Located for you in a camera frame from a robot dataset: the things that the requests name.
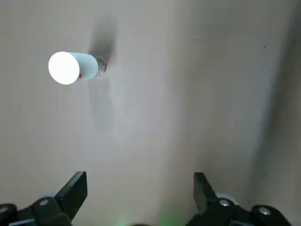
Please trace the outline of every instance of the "beige surface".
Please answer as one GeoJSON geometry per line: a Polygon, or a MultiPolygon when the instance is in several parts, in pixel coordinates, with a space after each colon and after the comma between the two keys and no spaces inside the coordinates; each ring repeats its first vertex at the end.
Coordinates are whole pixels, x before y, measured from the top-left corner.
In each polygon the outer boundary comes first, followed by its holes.
{"type": "Polygon", "coordinates": [[[298,154],[276,145],[278,165],[267,162],[283,174],[256,171],[296,3],[2,0],[0,202],[28,205],[86,170],[76,225],[182,225],[203,171],[244,207],[267,202],[301,222],[300,176],[282,164],[298,154]],[[57,51],[98,49],[110,57],[102,78],[63,86],[48,74],[57,51]]]}

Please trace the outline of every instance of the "black plastic part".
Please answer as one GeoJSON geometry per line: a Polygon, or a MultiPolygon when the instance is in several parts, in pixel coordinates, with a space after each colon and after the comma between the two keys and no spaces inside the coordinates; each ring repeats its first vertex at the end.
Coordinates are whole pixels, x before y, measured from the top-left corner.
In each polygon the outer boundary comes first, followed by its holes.
{"type": "Polygon", "coordinates": [[[86,173],[77,172],[55,197],[44,197],[19,211],[13,204],[1,204],[0,226],[72,226],[86,197],[86,173]]]}
{"type": "Polygon", "coordinates": [[[288,220],[278,211],[277,209],[271,206],[257,205],[254,206],[251,210],[252,221],[254,224],[259,226],[290,226],[291,224],[288,220]],[[270,215],[264,215],[260,213],[260,207],[265,207],[270,211],[270,215]]]}
{"type": "Polygon", "coordinates": [[[203,214],[208,205],[218,200],[214,190],[203,173],[194,174],[193,197],[199,214],[203,214]]]}
{"type": "Polygon", "coordinates": [[[70,226],[68,216],[61,211],[55,198],[42,198],[32,205],[32,211],[39,226],[70,226]]]}
{"type": "Polygon", "coordinates": [[[5,210],[0,213],[0,223],[1,225],[8,225],[8,223],[16,217],[17,207],[14,204],[1,204],[0,210],[5,210]]]}
{"type": "Polygon", "coordinates": [[[254,206],[251,212],[227,200],[223,206],[203,173],[194,175],[194,200],[199,210],[187,226],[291,226],[287,219],[270,206],[254,206]],[[270,211],[270,215],[260,213],[260,207],[270,211]]]}
{"type": "Polygon", "coordinates": [[[202,217],[202,224],[204,226],[221,226],[229,225],[231,216],[235,210],[235,205],[227,200],[229,206],[222,206],[220,200],[211,203],[205,214],[202,217]]]}
{"type": "Polygon", "coordinates": [[[73,220],[87,197],[86,172],[77,172],[56,194],[55,199],[62,211],[73,220]]]}

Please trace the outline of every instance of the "white cylinder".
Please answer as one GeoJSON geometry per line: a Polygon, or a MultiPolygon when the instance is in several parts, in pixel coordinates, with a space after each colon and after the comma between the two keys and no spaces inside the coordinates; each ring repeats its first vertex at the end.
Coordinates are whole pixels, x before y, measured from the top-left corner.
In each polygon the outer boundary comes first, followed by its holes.
{"type": "Polygon", "coordinates": [[[69,85],[103,74],[105,63],[101,57],[87,53],[58,52],[51,56],[48,69],[55,81],[69,85]]]}

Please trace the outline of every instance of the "table surface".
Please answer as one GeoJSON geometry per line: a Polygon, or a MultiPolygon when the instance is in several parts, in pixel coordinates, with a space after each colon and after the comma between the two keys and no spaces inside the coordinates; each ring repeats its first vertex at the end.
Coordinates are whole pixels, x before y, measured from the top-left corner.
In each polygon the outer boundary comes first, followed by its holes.
{"type": "Polygon", "coordinates": [[[28,205],[85,170],[77,225],[183,225],[202,171],[243,207],[297,219],[285,197],[250,197],[296,2],[1,1],[0,201],[28,205]],[[58,51],[99,53],[107,71],[60,85],[58,51]]]}

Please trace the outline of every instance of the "screw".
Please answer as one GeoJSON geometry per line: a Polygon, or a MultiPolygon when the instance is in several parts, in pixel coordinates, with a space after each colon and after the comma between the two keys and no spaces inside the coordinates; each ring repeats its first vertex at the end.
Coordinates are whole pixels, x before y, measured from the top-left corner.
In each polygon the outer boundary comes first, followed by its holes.
{"type": "Polygon", "coordinates": [[[220,205],[222,205],[224,207],[227,207],[227,206],[230,206],[230,203],[225,199],[221,199],[220,200],[220,205]]]}
{"type": "Polygon", "coordinates": [[[45,206],[48,203],[47,199],[44,199],[40,202],[40,206],[45,206]]]}
{"type": "Polygon", "coordinates": [[[0,208],[0,213],[4,213],[8,210],[8,207],[7,206],[3,206],[0,208]]]}
{"type": "Polygon", "coordinates": [[[265,207],[260,207],[259,212],[262,213],[263,215],[271,215],[271,212],[265,207]]]}

